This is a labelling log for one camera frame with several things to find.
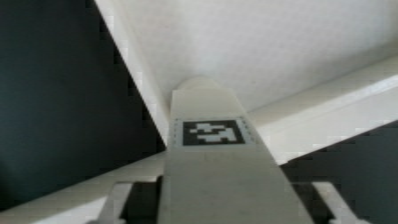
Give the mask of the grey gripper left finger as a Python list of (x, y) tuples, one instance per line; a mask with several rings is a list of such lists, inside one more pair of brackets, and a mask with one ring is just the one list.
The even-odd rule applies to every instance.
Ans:
[(118, 182), (109, 192), (98, 218), (87, 224), (157, 224), (158, 184)]

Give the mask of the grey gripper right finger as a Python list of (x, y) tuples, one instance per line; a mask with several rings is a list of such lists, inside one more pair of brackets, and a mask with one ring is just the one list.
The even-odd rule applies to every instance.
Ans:
[(292, 183), (315, 224), (373, 224), (349, 206), (331, 182)]

